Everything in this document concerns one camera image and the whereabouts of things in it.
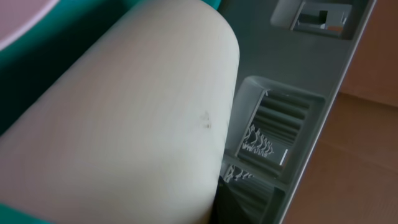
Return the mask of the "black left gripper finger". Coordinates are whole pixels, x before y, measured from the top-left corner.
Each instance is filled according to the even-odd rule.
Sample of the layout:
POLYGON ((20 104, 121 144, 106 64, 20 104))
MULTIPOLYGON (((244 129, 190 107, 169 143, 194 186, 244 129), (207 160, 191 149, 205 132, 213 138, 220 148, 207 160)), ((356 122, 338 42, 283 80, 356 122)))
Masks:
POLYGON ((249 218, 239 206, 227 183, 219 176, 213 208, 211 224, 249 224, 249 218))

